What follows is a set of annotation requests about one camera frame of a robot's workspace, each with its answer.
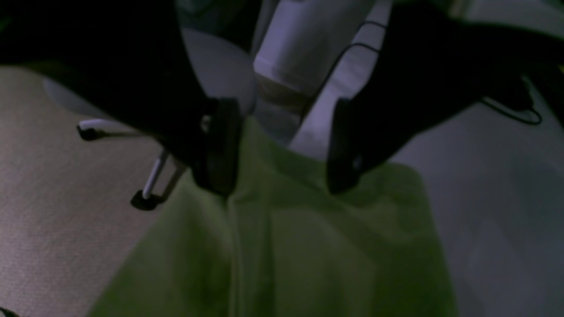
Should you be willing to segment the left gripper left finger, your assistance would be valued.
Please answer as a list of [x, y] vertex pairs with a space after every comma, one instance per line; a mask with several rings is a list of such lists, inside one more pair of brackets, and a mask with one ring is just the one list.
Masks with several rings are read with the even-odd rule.
[[207, 96], [173, 0], [3, 0], [1, 64], [55, 80], [153, 137], [198, 186], [237, 183], [238, 101]]

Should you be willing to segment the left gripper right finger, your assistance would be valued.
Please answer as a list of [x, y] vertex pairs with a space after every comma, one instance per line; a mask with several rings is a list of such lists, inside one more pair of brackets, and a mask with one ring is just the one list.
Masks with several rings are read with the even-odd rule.
[[401, 0], [368, 82], [336, 102], [326, 182], [354, 188], [415, 135], [525, 75], [563, 121], [561, 0]]

